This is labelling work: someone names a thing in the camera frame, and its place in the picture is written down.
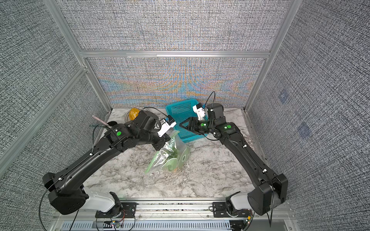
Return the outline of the clear zip-top bag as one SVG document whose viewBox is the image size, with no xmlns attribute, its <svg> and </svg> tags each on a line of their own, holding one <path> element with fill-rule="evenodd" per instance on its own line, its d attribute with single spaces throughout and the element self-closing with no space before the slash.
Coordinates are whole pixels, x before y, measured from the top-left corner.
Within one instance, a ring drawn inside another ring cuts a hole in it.
<svg viewBox="0 0 370 231">
<path fill-rule="evenodd" d="M 155 170 L 164 170 L 175 172 L 182 169 L 190 157 L 190 147 L 186 145 L 179 137 L 180 131 L 173 130 L 170 134 L 170 140 L 157 151 L 150 161 L 145 174 Z"/>
</svg>

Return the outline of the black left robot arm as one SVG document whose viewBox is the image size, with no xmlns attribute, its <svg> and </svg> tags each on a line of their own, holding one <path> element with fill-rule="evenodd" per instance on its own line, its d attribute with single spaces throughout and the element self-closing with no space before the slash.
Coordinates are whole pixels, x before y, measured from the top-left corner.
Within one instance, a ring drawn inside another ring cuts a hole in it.
<svg viewBox="0 0 370 231">
<path fill-rule="evenodd" d="M 134 120 L 110 126 L 91 150 L 69 167 L 43 176 L 51 206 L 62 215 L 88 209 L 117 216 L 123 211 L 118 196 L 114 192 L 91 191 L 83 185 L 84 182 L 105 163 L 128 149 L 151 144 L 159 151 L 171 139 L 167 131 L 175 125 L 172 116 L 167 116 L 166 122 L 161 123 L 154 113 L 140 111 Z"/>
</svg>

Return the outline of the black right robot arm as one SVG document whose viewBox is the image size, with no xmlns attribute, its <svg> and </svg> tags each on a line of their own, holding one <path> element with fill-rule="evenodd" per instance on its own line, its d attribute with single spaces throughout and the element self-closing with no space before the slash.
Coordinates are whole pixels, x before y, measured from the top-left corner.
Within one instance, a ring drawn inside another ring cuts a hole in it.
<svg viewBox="0 0 370 231">
<path fill-rule="evenodd" d="M 237 192 L 225 200 L 229 215 L 236 216 L 242 210 L 252 210 L 257 215 L 272 214 L 273 210 L 286 201 L 288 179 L 277 175 L 248 145 L 241 130 L 233 122 L 227 122 L 224 108 L 214 103 L 202 108 L 196 105 L 208 118 L 189 117 L 180 127 L 196 135 L 212 134 L 215 141 L 224 145 L 239 161 L 254 186 L 249 193 Z"/>
</svg>

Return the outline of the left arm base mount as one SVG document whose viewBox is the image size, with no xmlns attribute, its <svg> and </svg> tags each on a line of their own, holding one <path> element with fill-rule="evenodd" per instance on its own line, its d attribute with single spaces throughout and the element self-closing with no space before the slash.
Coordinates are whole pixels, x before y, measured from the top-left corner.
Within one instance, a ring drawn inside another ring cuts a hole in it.
<svg viewBox="0 0 370 231">
<path fill-rule="evenodd" d="M 108 212 L 97 211 L 95 214 L 95 218 L 134 218 L 136 207 L 136 202 L 124 202 L 121 203 L 120 206 L 114 206 Z"/>
</svg>

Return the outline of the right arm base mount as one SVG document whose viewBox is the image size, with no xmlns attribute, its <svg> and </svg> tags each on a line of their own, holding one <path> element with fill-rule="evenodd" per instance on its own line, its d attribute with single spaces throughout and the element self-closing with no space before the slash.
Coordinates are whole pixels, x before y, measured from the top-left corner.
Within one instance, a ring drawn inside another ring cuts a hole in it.
<svg viewBox="0 0 370 231">
<path fill-rule="evenodd" d="M 215 218 L 248 218 L 253 215 L 250 209 L 235 209 L 229 202 L 213 202 L 209 207 Z"/>
</svg>

